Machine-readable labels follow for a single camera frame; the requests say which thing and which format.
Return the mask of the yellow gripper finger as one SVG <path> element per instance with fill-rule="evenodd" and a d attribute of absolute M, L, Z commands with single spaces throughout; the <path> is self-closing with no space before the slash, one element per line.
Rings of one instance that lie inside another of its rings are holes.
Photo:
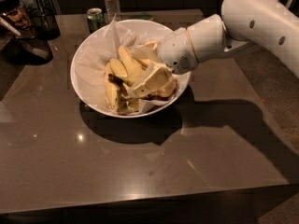
<path fill-rule="evenodd" d="M 163 64 L 151 63 L 142 77 L 128 89 L 128 95 L 133 98 L 144 98 L 164 86 L 171 76 L 171 70 Z"/>
<path fill-rule="evenodd" d="M 152 40 L 145 44 L 130 47 L 129 50 L 134 58 L 137 59 L 150 59 L 153 61 L 158 61 L 159 57 L 157 54 L 157 47 L 159 42 L 157 40 Z"/>

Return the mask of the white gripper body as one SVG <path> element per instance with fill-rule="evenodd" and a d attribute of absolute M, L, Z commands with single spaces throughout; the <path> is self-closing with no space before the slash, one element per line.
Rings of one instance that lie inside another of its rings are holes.
<path fill-rule="evenodd" d="M 186 28 L 179 28 L 165 36 L 158 44 L 157 53 L 161 61 L 176 75 L 191 72 L 198 66 Z"/>

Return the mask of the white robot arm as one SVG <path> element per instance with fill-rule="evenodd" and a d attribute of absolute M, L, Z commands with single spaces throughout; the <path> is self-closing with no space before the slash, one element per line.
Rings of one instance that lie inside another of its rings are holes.
<path fill-rule="evenodd" d="M 139 46 L 132 53 L 141 59 L 157 58 L 182 75 L 252 44 L 269 50 L 299 77 L 299 18 L 278 0 L 223 0 L 220 15 L 177 29 L 154 51 Z"/>

